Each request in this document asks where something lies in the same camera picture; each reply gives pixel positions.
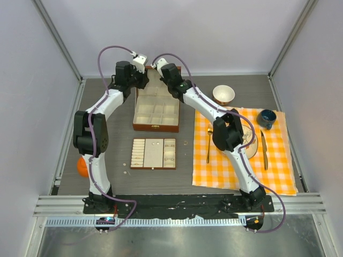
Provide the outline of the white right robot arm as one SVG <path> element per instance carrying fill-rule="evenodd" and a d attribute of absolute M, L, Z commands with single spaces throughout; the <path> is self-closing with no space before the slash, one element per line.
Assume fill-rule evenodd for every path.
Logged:
<path fill-rule="evenodd" d="M 242 205 L 247 211 L 255 211 L 266 197 L 265 189 L 256 178 L 243 146 L 243 118 L 237 110 L 227 110 L 213 102 L 190 80 L 182 78 L 175 64 L 158 65 L 156 70 L 161 75 L 169 93 L 200 112 L 212 124 L 212 141 L 218 150 L 230 160 L 238 178 Z"/>

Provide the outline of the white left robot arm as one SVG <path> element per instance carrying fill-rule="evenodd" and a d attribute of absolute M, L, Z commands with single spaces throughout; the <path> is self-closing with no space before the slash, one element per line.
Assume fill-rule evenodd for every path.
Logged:
<path fill-rule="evenodd" d="M 83 199 L 87 214 L 93 211 L 107 214 L 114 208 L 116 200 L 105 165 L 109 145 L 107 120 L 126 101 L 132 88 L 145 88 L 149 82 L 146 62 L 143 55 L 132 62 L 117 62 L 110 84 L 105 84 L 104 95 L 92 107 L 74 115 L 73 145 L 81 154 L 90 179 L 88 197 Z"/>

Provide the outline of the brown jewelry box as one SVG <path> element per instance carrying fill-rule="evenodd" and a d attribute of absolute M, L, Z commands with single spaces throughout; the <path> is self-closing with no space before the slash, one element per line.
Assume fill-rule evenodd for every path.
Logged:
<path fill-rule="evenodd" d="M 180 102 L 168 92 L 157 70 L 146 66 L 149 82 L 144 89 L 136 89 L 135 131 L 179 132 Z"/>

